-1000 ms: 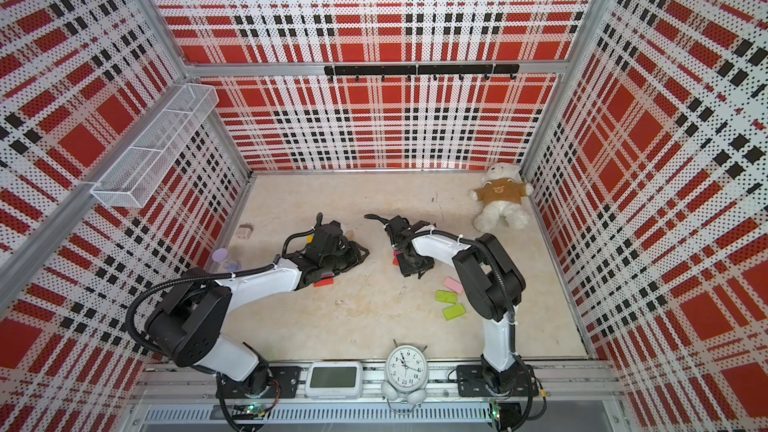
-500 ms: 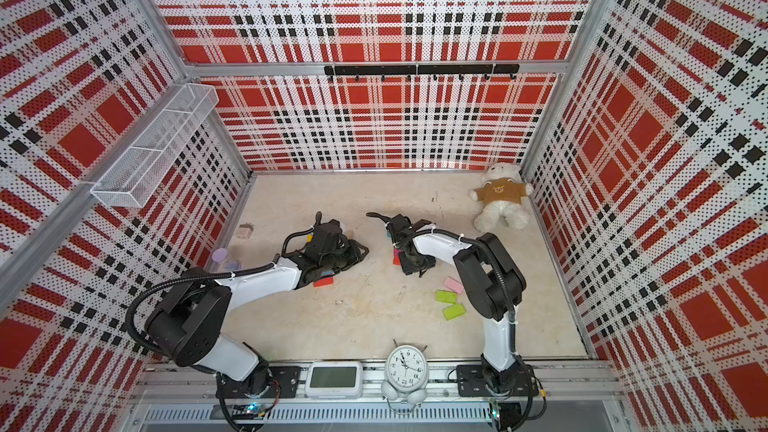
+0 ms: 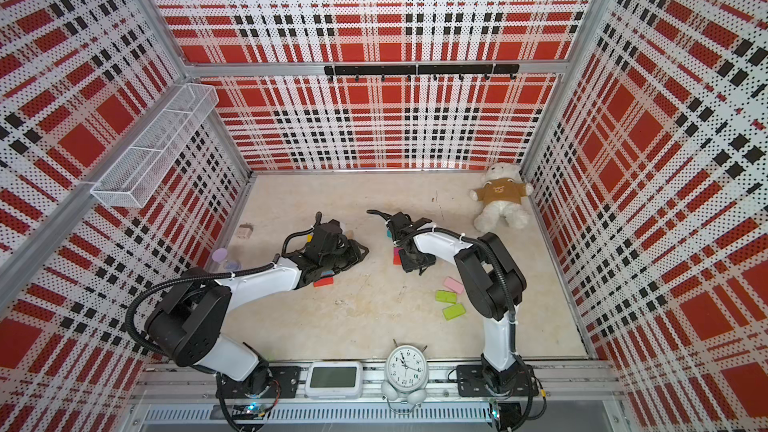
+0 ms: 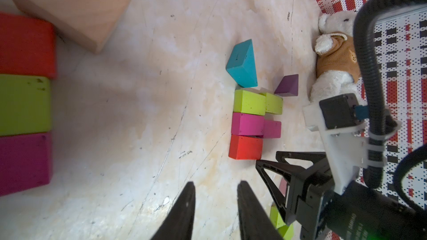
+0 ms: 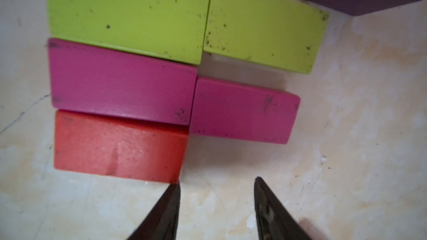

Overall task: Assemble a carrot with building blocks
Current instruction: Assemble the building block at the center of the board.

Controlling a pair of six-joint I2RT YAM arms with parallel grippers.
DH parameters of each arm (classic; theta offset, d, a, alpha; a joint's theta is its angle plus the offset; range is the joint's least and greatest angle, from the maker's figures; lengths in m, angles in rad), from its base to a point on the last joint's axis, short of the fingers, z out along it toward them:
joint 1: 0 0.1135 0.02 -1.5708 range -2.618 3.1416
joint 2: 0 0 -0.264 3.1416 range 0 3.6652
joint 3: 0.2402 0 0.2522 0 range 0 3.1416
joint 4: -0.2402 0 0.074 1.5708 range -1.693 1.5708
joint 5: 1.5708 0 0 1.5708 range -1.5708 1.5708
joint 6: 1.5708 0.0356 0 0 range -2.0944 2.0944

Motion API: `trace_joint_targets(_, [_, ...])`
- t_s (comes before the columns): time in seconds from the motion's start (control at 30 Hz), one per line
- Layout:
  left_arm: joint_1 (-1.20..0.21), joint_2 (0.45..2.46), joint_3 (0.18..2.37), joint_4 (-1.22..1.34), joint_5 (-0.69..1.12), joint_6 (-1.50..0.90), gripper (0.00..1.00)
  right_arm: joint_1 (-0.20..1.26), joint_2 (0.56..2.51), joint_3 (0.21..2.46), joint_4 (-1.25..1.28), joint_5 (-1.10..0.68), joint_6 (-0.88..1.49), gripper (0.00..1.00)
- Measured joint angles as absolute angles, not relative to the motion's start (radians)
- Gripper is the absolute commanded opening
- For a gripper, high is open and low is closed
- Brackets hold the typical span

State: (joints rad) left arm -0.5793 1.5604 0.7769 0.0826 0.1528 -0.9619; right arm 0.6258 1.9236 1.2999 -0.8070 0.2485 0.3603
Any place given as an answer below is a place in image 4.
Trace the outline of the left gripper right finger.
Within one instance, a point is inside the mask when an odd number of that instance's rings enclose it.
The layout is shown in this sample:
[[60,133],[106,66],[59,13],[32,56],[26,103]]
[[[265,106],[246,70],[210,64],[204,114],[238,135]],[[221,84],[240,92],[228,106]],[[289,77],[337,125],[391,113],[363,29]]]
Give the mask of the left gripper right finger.
[[237,193],[241,239],[282,240],[246,181],[239,183]]

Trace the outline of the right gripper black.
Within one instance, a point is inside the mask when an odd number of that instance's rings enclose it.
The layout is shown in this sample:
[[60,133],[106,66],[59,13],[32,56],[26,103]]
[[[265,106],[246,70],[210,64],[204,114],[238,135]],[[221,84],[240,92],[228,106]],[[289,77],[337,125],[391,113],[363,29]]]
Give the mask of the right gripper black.
[[[285,223],[301,224],[301,239],[322,240],[327,231],[344,240],[426,239],[427,222],[414,209],[355,181],[342,195],[332,191],[325,152],[277,151],[275,158],[257,160],[255,168]],[[287,159],[313,165],[303,168]],[[288,182],[285,192],[278,178]]]

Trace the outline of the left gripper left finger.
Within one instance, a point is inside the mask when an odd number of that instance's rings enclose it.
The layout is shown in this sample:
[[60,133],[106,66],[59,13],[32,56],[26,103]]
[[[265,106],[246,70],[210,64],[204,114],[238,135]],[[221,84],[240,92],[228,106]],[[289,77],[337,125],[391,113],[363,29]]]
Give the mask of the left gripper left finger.
[[196,206],[196,188],[193,182],[188,182],[170,213],[152,236],[152,240],[190,240]]

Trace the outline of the pink rectangular block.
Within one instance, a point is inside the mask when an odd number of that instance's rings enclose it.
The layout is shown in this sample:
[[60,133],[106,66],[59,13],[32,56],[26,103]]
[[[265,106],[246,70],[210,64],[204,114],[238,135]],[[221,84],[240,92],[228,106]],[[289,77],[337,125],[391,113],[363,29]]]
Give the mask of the pink rectangular block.
[[287,196],[287,191],[288,191],[288,182],[285,178],[282,178],[279,184],[279,190],[282,193],[282,195],[284,197]]

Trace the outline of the lime green block lowest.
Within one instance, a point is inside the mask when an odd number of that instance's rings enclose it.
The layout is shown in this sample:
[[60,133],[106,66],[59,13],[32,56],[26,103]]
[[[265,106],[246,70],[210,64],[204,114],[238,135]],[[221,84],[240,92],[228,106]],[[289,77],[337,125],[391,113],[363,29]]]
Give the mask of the lime green block lowest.
[[283,238],[283,240],[292,240],[294,236],[294,226],[292,224],[289,226],[284,225],[278,228],[278,233]]

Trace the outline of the magenta block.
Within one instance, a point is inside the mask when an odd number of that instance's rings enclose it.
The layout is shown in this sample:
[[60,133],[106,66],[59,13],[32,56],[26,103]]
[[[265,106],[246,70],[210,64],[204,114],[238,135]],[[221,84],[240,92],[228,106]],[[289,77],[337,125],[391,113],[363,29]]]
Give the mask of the magenta block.
[[232,115],[231,134],[262,136],[264,134],[264,123],[264,116],[234,112]]
[[262,137],[265,139],[281,138],[281,126],[280,121],[265,120]]
[[1,137],[1,196],[49,184],[52,175],[50,132]]

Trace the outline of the red block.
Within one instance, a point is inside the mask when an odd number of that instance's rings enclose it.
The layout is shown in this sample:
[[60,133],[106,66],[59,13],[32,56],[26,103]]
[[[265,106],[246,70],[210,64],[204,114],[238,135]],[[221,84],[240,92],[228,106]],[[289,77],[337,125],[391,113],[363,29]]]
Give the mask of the red block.
[[231,135],[229,157],[235,160],[260,160],[263,139],[248,136]]
[[1,73],[55,79],[57,60],[53,25],[2,12]]

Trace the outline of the purple triangle block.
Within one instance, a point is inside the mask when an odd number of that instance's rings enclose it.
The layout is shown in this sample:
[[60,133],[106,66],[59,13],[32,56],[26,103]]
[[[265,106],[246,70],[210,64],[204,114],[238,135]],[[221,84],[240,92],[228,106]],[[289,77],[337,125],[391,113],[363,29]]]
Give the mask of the purple triangle block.
[[299,75],[292,74],[284,76],[274,93],[282,97],[298,96]]

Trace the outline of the teal triangle block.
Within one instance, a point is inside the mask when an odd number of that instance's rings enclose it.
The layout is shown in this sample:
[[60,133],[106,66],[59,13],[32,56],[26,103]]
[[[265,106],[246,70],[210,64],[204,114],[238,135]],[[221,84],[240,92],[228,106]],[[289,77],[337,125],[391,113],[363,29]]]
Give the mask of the teal triangle block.
[[243,88],[258,86],[254,48],[251,39],[234,46],[226,65],[226,71]]

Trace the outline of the natural wood triangle block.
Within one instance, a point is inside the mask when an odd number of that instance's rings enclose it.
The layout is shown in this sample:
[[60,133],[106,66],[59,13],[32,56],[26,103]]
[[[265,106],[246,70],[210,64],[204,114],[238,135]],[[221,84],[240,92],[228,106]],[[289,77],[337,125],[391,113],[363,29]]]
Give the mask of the natural wood triangle block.
[[52,23],[86,50],[98,54],[131,0],[12,0],[23,13]]

